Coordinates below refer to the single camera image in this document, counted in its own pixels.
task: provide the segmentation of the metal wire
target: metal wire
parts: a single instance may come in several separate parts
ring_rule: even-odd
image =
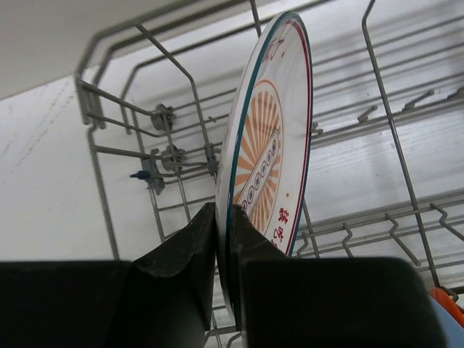
[[[367,24],[369,14],[372,11],[372,8],[373,8],[375,2],[376,2],[376,0],[370,0],[369,6],[365,10],[365,14],[362,17],[362,33],[364,34],[365,44],[366,44],[366,46],[368,48],[369,57],[370,57],[370,61],[372,62],[372,67],[373,67],[373,70],[374,70],[374,74],[376,75],[378,89],[380,91],[382,102],[384,103],[384,108],[385,108],[386,115],[390,116],[390,115],[392,115],[392,111],[390,109],[390,103],[389,103],[388,96],[386,95],[386,92],[385,92],[384,82],[382,81],[381,72],[380,72],[380,70],[378,68],[376,54],[374,53],[372,43],[370,42],[370,36],[369,36],[369,30],[368,30],[368,24]],[[395,145],[395,148],[397,150],[399,163],[401,164],[401,170],[403,172],[403,176],[405,177],[407,192],[409,193],[409,196],[411,198],[411,204],[413,205],[414,210],[417,210],[418,209],[418,201],[415,198],[413,182],[411,181],[409,170],[407,169],[406,159],[405,159],[405,156],[403,154],[401,142],[399,141],[397,127],[396,127],[395,122],[394,122],[392,117],[389,118],[389,126],[390,126],[391,136],[393,137],[394,145]],[[421,214],[420,213],[415,214],[415,219],[416,219],[416,221],[418,223],[420,238],[422,239],[423,248],[426,251],[427,261],[428,261],[428,264],[430,265],[430,272],[432,274],[432,278],[434,280],[435,286],[440,286],[440,282],[439,282],[439,279],[438,279],[438,274],[436,272],[435,265],[434,265],[434,259],[432,258],[432,253],[430,251],[430,246],[428,245],[426,232],[424,231]]]
[[[309,4],[303,4],[301,6],[295,7],[293,10],[296,12],[308,11],[314,7],[327,4],[331,1],[332,0],[313,1]],[[91,125],[87,132],[88,145],[107,227],[109,245],[111,247],[113,257],[116,260],[119,259],[120,255],[117,248],[117,240],[115,238],[115,232],[112,225],[109,202],[104,188],[104,179],[99,164],[98,154],[103,153],[116,156],[133,157],[139,158],[141,160],[152,158],[157,162],[167,161],[174,158],[173,153],[168,152],[167,154],[148,154],[141,137],[142,134],[150,138],[166,140],[169,143],[170,149],[172,150],[175,143],[173,140],[174,134],[182,136],[183,134],[186,134],[186,131],[189,130],[199,131],[202,133],[204,145],[187,149],[183,154],[189,158],[191,155],[204,152],[204,155],[207,158],[206,162],[188,160],[188,162],[184,163],[184,165],[179,165],[179,167],[186,167],[188,169],[180,169],[178,166],[173,165],[173,170],[169,173],[154,174],[156,178],[163,180],[166,179],[164,181],[166,186],[177,185],[179,187],[181,193],[180,203],[165,206],[162,206],[161,204],[160,206],[157,201],[159,197],[157,197],[153,183],[148,185],[148,191],[153,206],[157,230],[161,242],[164,242],[166,238],[174,233],[174,231],[165,232],[165,227],[161,221],[162,213],[183,208],[187,220],[190,221],[190,209],[193,204],[207,202],[214,199],[213,196],[204,196],[197,199],[188,200],[188,192],[186,192],[184,188],[184,183],[187,180],[211,174],[213,179],[216,180],[215,173],[211,172],[210,165],[215,161],[215,153],[220,151],[219,148],[222,145],[222,142],[219,141],[214,144],[210,143],[206,125],[218,120],[224,120],[228,117],[228,115],[217,115],[209,117],[205,120],[202,113],[202,105],[205,102],[213,102],[216,99],[219,99],[221,102],[223,102],[224,98],[227,96],[230,96],[232,99],[233,93],[236,91],[235,88],[231,88],[226,91],[217,91],[217,93],[214,93],[213,95],[200,99],[197,93],[194,78],[192,77],[191,73],[177,60],[176,57],[180,54],[185,54],[192,50],[203,49],[207,45],[213,44],[214,42],[230,38],[248,30],[256,30],[256,33],[259,36],[261,35],[261,25],[271,21],[272,17],[266,17],[264,19],[260,18],[255,0],[249,0],[248,2],[253,16],[253,22],[247,25],[243,25],[240,28],[235,28],[225,33],[218,33],[217,35],[209,38],[203,38],[200,41],[171,52],[169,52],[156,39],[156,37],[159,34],[172,30],[176,26],[191,23],[195,20],[205,18],[216,12],[229,9],[233,6],[236,6],[237,4],[244,4],[245,2],[247,1],[225,1],[222,4],[206,7],[198,11],[196,14],[191,14],[189,16],[173,20],[155,28],[145,27],[147,21],[157,19],[170,13],[174,13],[191,3],[191,1],[178,1],[175,4],[171,4],[157,11],[153,11],[131,20],[127,20],[123,23],[120,23],[119,25],[115,25],[97,33],[91,39],[86,50],[84,51],[83,57],[80,60],[75,72],[75,85],[78,93],[83,123],[86,125]],[[462,86],[464,86],[464,71],[454,71],[450,75],[436,76],[433,79],[427,80],[425,82],[421,82],[413,86],[405,86],[394,91],[387,91],[385,89],[384,78],[387,76],[387,74],[391,74],[392,71],[396,72],[397,68],[410,66],[411,63],[415,63],[416,67],[420,67],[424,64],[424,60],[439,56],[444,52],[449,54],[451,57],[460,57],[461,53],[458,50],[464,46],[464,43],[453,42],[452,44],[443,46],[440,49],[416,54],[413,57],[400,59],[383,66],[378,63],[379,57],[390,54],[397,54],[401,50],[408,49],[410,45],[404,44],[403,46],[390,49],[389,51],[384,51],[380,54],[376,54],[375,50],[381,47],[386,47],[390,44],[399,43],[409,38],[418,37],[421,34],[427,33],[431,30],[446,28],[447,26],[454,23],[459,23],[460,21],[464,20],[464,15],[456,15],[455,17],[442,20],[441,22],[435,23],[433,25],[424,25],[422,28],[410,30],[393,38],[388,38],[386,40],[373,43],[370,39],[368,18],[374,8],[375,3],[376,0],[370,0],[368,8],[365,10],[362,19],[360,18],[362,34],[365,40],[365,48],[353,49],[351,51],[343,52],[340,54],[337,53],[320,60],[317,60],[317,57],[315,57],[315,61],[313,62],[313,67],[317,68],[314,74],[314,76],[317,78],[332,71],[333,68],[329,64],[333,62],[340,62],[343,59],[354,57],[358,54],[364,54],[367,50],[369,55],[368,61],[372,66],[372,70],[361,70],[355,75],[346,75],[346,77],[316,85],[314,87],[314,97],[317,101],[318,98],[336,96],[338,93],[346,90],[346,84],[348,82],[350,82],[351,87],[362,86],[365,83],[365,79],[370,76],[375,78],[380,95],[354,101],[349,104],[337,103],[335,102],[336,98],[334,98],[333,106],[331,106],[330,109],[323,110],[317,114],[314,114],[313,120],[317,120],[318,122],[323,123],[324,120],[330,120],[340,116],[348,116],[352,119],[352,123],[349,125],[345,124],[331,130],[323,130],[321,126],[316,125],[316,127],[314,127],[312,130],[312,149],[317,149],[324,146],[332,146],[333,144],[339,143],[340,141],[356,138],[361,135],[378,131],[379,129],[389,129],[391,137],[394,141],[394,148],[397,153],[399,165],[402,169],[409,200],[407,202],[398,202],[388,207],[379,207],[374,210],[357,212],[352,215],[338,216],[331,219],[315,222],[311,221],[310,212],[307,208],[306,201],[304,200],[302,203],[304,219],[302,219],[302,224],[297,231],[297,241],[300,241],[302,244],[301,247],[295,251],[295,254],[297,257],[324,257],[325,255],[332,252],[341,252],[346,254],[348,257],[355,257],[355,248],[357,247],[372,247],[378,245],[382,241],[392,241],[399,248],[399,252],[403,253],[404,258],[409,260],[418,272],[430,272],[434,284],[436,286],[440,286],[440,279],[437,270],[454,267],[456,265],[464,265],[464,260],[438,263],[432,257],[427,235],[428,233],[432,233],[432,231],[442,230],[449,233],[449,235],[453,236],[453,238],[459,239],[459,242],[464,241],[464,235],[460,232],[460,226],[464,225],[464,219],[459,216],[450,215],[450,208],[464,205],[464,188],[451,192],[442,192],[435,196],[418,199],[416,197],[413,181],[410,177],[407,162],[403,154],[402,144],[397,133],[397,125],[400,123],[404,124],[416,122],[426,117],[438,117],[444,112],[462,109],[464,106],[462,88]],[[131,36],[130,38],[125,38],[112,44],[102,56],[99,69],[97,70],[95,76],[91,79],[91,82],[86,82],[83,79],[83,73],[89,66],[89,62],[96,51],[97,44],[105,38],[113,37],[114,34],[130,28],[137,28],[140,31],[140,34]],[[454,32],[448,30],[448,33],[452,35]],[[442,38],[440,36],[436,36],[428,40],[432,39],[441,40]],[[138,42],[142,42],[143,40],[157,47],[160,50],[161,55],[136,64],[131,70],[130,75],[126,80],[119,96],[112,95],[101,89],[99,84],[106,72],[106,69],[108,68],[113,54],[118,50],[124,49],[125,47],[131,46]],[[415,44],[426,44],[426,40],[421,39]],[[171,62],[171,64],[176,66],[187,77],[193,95],[192,101],[187,101],[183,104],[174,106],[174,111],[179,112],[187,107],[195,107],[196,116],[198,117],[198,119],[192,120],[191,123],[183,127],[176,127],[174,125],[173,129],[171,129],[167,124],[167,119],[162,115],[162,112],[157,110],[153,111],[143,109],[136,106],[133,101],[129,102],[126,100],[128,92],[130,91],[138,72],[144,67],[148,67],[165,60]],[[451,82],[454,84],[459,83],[461,88],[458,88],[454,93],[451,93],[445,98],[437,98],[435,91],[439,90],[443,86],[447,86]],[[430,102],[426,101],[426,99],[432,95],[435,95],[434,100]],[[105,99],[108,102],[117,105],[120,109],[120,117],[122,120],[116,120],[116,118],[119,116],[114,117],[114,115],[111,115],[110,117],[108,115],[104,115],[104,111],[100,102],[101,99]],[[402,111],[392,112],[390,102],[394,100],[400,100],[402,103],[404,103]],[[383,115],[377,115],[377,112],[375,112],[380,104],[383,105],[385,110]],[[128,111],[131,115],[132,125],[129,121]],[[162,117],[163,123],[165,124],[164,130],[154,132],[152,130],[141,128],[138,124],[139,115],[142,115],[142,117]],[[131,134],[133,131],[136,134],[138,151],[116,149],[96,144],[94,134],[97,131],[104,130],[106,123],[116,125],[119,129],[124,129],[127,134]],[[440,217],[438,217],[438,219],[433,222],[424,223],[422,220],[422,214],[427,212],[439,213]],[[414,217],[415,224],[406,226],[402,225],[401,219],[407,217]],[[379,231],[378,228],[376,228],[377,233],[373,235],[363,236],[362,238],[357,235],[358,228],[369,228],[377,223],[389,223],[391,225],[388,225],[384,231]],[[326,236],[332,236],[334,241],[330,244],[324,244],[321,241]],[[423,251],[425,253],[425,260],[421,260],[417,256],[417,253],[415,254],[411,248],[408,247],[407,243],[403,241],[403,239],[408,236],[420,236],[422,243],[421,247],[423,247]],[[222,335],[236,332],[235,326],[218,328],[216,315],[218,315],[218,311],[221,310],[224,310],[224,306],[222,305],[213,307],[212,329],[205,336],[205,341],[207,341],[208,338],[213,335],[218,347],[222,347],[222,342],[220,339]],[[237,338],[239,338],[239,334],[231,337],[228,340],[227,347],[230,347],[234,340]]]

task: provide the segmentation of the blue object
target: blue object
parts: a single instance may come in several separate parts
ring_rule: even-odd
[[[437,301],[430,298],[430,302],[447,340],[447,348],[463,348],[464,328]]]
[[[152,174],[148,170],[139,170],[135,174],[129,175],[131,178],[137,178],[139,180],[147,180],[152,177]]]

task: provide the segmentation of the orange object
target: orange object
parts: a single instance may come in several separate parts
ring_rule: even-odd
[[[464,315],[461,309],[444,290],[433,288],[429,294],[464,328]]]

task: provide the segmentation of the plate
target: plate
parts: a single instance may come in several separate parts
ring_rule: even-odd
[[[228,232],[240,204],[253,226],[290,255],[306,186],[312,123],[312,68],[305,25],[276,16],[254,48],[233,100],[216,191],[217,263],[225,305]]]

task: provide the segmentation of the dishwasher rack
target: dishwasher rack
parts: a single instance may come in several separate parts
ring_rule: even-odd
[[[313,1],[309,4],[301,5],[293,10],[296,12],[308,11],[312,8],[323,6],[329,2],[334,2],[335,0],[319,0]],[[231,30],[227,33],[221,33],[210,38],[193,43],[192,45],[185,46],[174,51],[168,51],[156,38],[159,34],[165,33],[173,28],[178,26],[189,24],[193,21],[206,18],[214,13],[221,12],[227,9],[230,9],[236,5],[242,3],[249,3],[254,22],[249,23],[248,25],[242,26],[240,28]],[[186,212],[186,217],[190,220],[190,211],[189,206],[192,204],[207,202],[214,199],[213,196],[202,197],[201,199],[195,199],[188,201],[186,199],[185,190],[183,184],[186,181],[189,181],[194,178],[198,178],[204,175],[210,175],[212,180],[216,181],[216,171],[218,168],[218,158],[217,155],[220,153],[221,142],[212,143],[208,136],[208,131],[205,125],[208,123],[213,123],[218,120],[226,119],[227,115],[219,115],[217,117],[208,117],[204,118],[202,111],[202,103],[221,98],[223,96],[233,96],[235,89],[229,89],[227,91],[221,91],[220,93],[208,96],[207,98],[200,99],[197,86],[194,78],[187,69],[179,63],[175,58],[176,55],[200,49],[203,46],[209,45],[216,41],[229,38],[234,35],[238,35],[248,30],[256,30],[257,35],[261,34],[261,25],[269,22],[271,18],[260,18],[258,14],[257,5],[255,0],[230,0],[225,1],[221,4],[217,4],[211,7],[205,7],[204,9],[199,10],[196,14],[183,17],[179,20],[174,20],[168,24],[158,26],[155,28],[147,29],[144,26],[144,23],[148,20],[153,20],[158,17],[161,17],[172,12],[176,12],[179,9],[186,7],[191,4],[191,1],[179,1],[174,4],[171,4],[167,7],[163,7],[156,11],[144,14],[132,20],[125,21],[116,25],[114,27],[108,28],[97,33],[90,41],[87,46],[83,57],[78,65],[78,68],[75,72],[75,87],[77,89],[78,99],[80,102],[80,110],[82,113],[82,121],[85,125],[90,125],[88,128],[87,136],[89,149],[91,153],[91,159],[94,166],[94,172],[96,176],[96,182],[99,190],[99,196],[101,199],[101,205],[104,213],[104,219],[107,226],[107,233],[109,237],[109,243],[112,247],[113,257],[117,260],[120,255],[117,248],[117,242],[115,238],[115,232],[113,231],[112,217],[109,208],[109,202],[107,194],[104,187],[104,178],[102,174],[102,169],[100,168],[98,153],[104,154],[113,154],[117,156],[125,157],[135,157],[139,158],[142,161],[142,167],[145,171],[139,172],[140,178],[145,178],[148,183],[148,191],[151,197],[153,204],[154,216],[157,223],[157,229],[159,232],[159,237],[161,242],[165,241],[171,233],[175,231],[165,232],[163,228],[160,215],[167,211],[183,207]],[[318,88],[324,88],[330,86],[338,86],[347,81],[347,79],[359,78],[365,75],[373,75],[376,79],[376,84],[378,91],[380,93],[380,98],[367,98],[362,101],[357,101],[351,104],[345,105],[336,105],[333,109],[329,111],[321,112],[319,114],[314,114],[315,122],[312,125],[312,149],[317,149],[319,147],[330,146],[336,144],[340,141],[345,141],[347,139],[356,138],[361,135],[370,134],[376,132],[379,129],[385,128],[389,130],[391,138],[394,142],[394,149],[397,154],[397,159],[399,160],[399,165],[401,167],[402,176],[404,178],[408,200],[404,202],[397,202],[396,204],[375,208],[373,210],[366,210],[362,212],[357,212],[356,214],[344,215],[339,217],[333,217],[326,220],[320,220],[317,222],[312,222],[310,214],[306,205],[306,202],[303,202],[303,216],[304,222],[300,224],[298,235],[297,235],[297,244],[295,247],[294,256],[295,257],[321,257],[324,254],[330,252],[342,251],[348,257],[353,257],[353,249],[356,247],[369,247],[374,244],[377,244],[381,241],[391,240],[396,243],[396,245],[404,252],[405,258],[407,258],[411,264],[415,266],[415,269],[418,272],[429,272],[435,286],[441,286],[439,275],[437,273],[438,269],[450,268],[457,265],[464,265],[464,260],[455,260],[451,262],[439,263],[432,257],[431,248],[429,246],[429,240],[427,233],[429,231],[437,230],[440,228],[445,229],[448,233],[451,233],[462,243],[464,241],[464,235],[457,230],[457,226],[464,224],[463,216],[458,217],[449,217],[449,211],[453,208],[462,208],[464,207],[464,186],[461,189],[454,191],[446,191],[440,194],[433,196],[427,196],[423,198],[417,198],[415,193],[415,187],[411,181],[410,173],[408,170],[408,163],[405,159],[402,149],[402,143],[399,139],[397,132],[397,124],[399,123],[414,123],[417,120],[422,120],[425,117],[437,115],[440,112],[446,110],[460,110],[464,106],[464,87],[460,87],[454,90],[453,93],[446,95],[445,97],[433,101],[427,102],[427,98],[434,95],[435,88],[440,86],[440,83],[446,83],[447,81],[461,78],[464,76],[464,72],[457,72],[453,75],[448,75],[433,80],[429,80],[426,83],[421,83],[415,86],[408,86],[393,92],[387,92],[384,87],[384,80],[382,78],[382,71],[388,69],[389,67],[379,67],[378,57],[374,49],[379,49],[382,46],[388,45],[395,41],[405,40],[407,38],[412,38],[421,33],[425,33],[428,30],[446,27],[447,25],[459,22],[464,20],[464,15],[457,17],[449,18],[437,25],[424,26],[420,29],[413,30],[410,32],[403,33],[395,38],[385,40],[382,42],[371,42],[370,31],[368,25],[368,18],[370,12],[376,4],[376,0],[370,0],[368,8],[365,10],[363,17],[360,19],[362,34],[364,36],[365,48],[347,52],[345,54],[339,54],[332,57],[329,57],[324,60],[318,60],[317,57],[313,57],[313,67],[324,66],[329,63],[335,62],[338,59],[346,58],[358,54],[362,51],[366,51],[369,54],[369,59],[371,63],[372,70],[370,72],[363,72],[358,76],[351,76],[349,78],[337,80],[335,82],[327,83],[323,86],[316,85],[315,90]],[[90,60],[94,52],[96,51],[97,44],[104,40],[105,38],[112,37],[113,35],[127,30],[129,28],[137,28],[140,32],[136,36],[130,38],[125,38],[122,41],[112,44],[108,50],[105,51],[103,58],[99,64],[96,74],[93,76],[91,82],[86,82],[83,79],[83,73],[86,69],[89,68]],[[156,46],[161,52],[162,55],[149,59],[143,62],[138,63],[129,75],[122,91],[119,96],[115,96],[106,92],[104,89],[99,87],[100,81],[105,70],[108,67],[109,62],[111,61],[114,53],[118,50],[124,49],[127,46],[137,44],[143,40],[149,41],[151,44]],[[453,51],[461,47],[464,43],[457,43],[454,46],[449,46],[445,48],[445,51]],[[440,52],[433,51],[429,52],[426,55],[418,55],[416,57],[400,61],[396,66],[406,65],[408,63],[418,61],[425,56],[429,57],[434,54],[439,54]],[[165,107],[162,104],[159,104],[155,110],[152,109],[143,109],[136,106],[133,103],[130,103],[128,99],[128,91],[132,86],[134,79],[140,69],[147,67],[149,65],[157,64],[164,60],[171,61],[188,79],[191,91],[194,97],[192,102],[178,105],[177,107],[169,108]],[[405,103],[402,111],[392,112],[390,107],[389,100],[398,96],[407,97],[410,100]],[[120,108],[120,117],[122,120],[117,120],[114,117],[109,117],[104,115],[102,109],[102,99],[105,99],[107,102],[115,103]],[[370,117],[370,114],[377,110],[378,106],[376,102],[381,102],[381,106],[384,108],[384,115],[380,117]],[[318,103],[318,98],[315,96],[315,103]],[[195,123],[187,125],[182,128],[176,128],[173,118],[175,113],[179,110],[185,109],[187,107],[195,106],[198,120]],[[324,131],[319,124],[318,120],[322,117],[328,117],[330,115],[335,115],[340,112],[344,112],[352,115],[357,122],[350,125],[343,125],[336,129],[330,129]],[[157,132],[152,130],[146,130],[138,125],[138,116],[145,115],[152,119],[154,127],[157,129]],[[135,132],[139,151],[128,151],[118,148],[110,148],[105,146],[100,146],[96,144],[95,134],[99,129],[105,129],[106,124],[117,125],[125,129],[125,132],[128,135],[131,135]],[[202,137],[204,140],[204,146],[200,146],[194,149],[188,150],[179,150],[176,148],[173,143],[173,134],[182,133],[191,129],[199,129],[202,132]],[[160,153],[158,150],[151,150],[150,152],[145,147],[141,134],[149,136],[152,138],[166,138],[169,146],[165,152]],[[192,154],[204,154],[205,160],[203,162],[184,162],[185,158]],[[159,166],[163,165],[169,173],[162,173]],[[146,172],[151,172],[152,176],[147,177]],[[178,185],[182,203],[166,206],[159,208],[159,199],[162,197],[162,190],[166,185]],[[427,212],[436,212],[440,216],[438,219],[424,222],[423,214]],[[414,218],[414,223],[409,223],[409,225],[402,225],[402,219],[404,218]],[[356,232],[357,228],[366,228],[373,227],[378,223],[389,223],[390,227],[386,231],[378,233],[376,235],[369,236],[367,238],[358,239]],[[338,233],[341,237],[337,242],[334,242],[330,245],[322,246],[319,243],[319,240],[324,236],[335,235]],[[420,258],[411,250],[410,247],[402,241],[403,237],[419,235],[421,240],[421,245],[423,251],[425,252],[426,258],[420,260]],[[460,287],[459,289],[453,289],[453,291],[460,293],[464,289]],[[213,307],[213,316],[212,316],[212,330],[207,333],[206,340],[210,336],[215,336],[217,340],[217,345],[222,346],[221,335],[230,335],[235,332],[233,326],[228,326],[224,328],[218,328],[216,325],[215,312],[218,310],[223,310],[224,306]],[[232,336],[227,343],[227,347],[230,347],[232,343],[240,337],[240,334],[237,333]]]

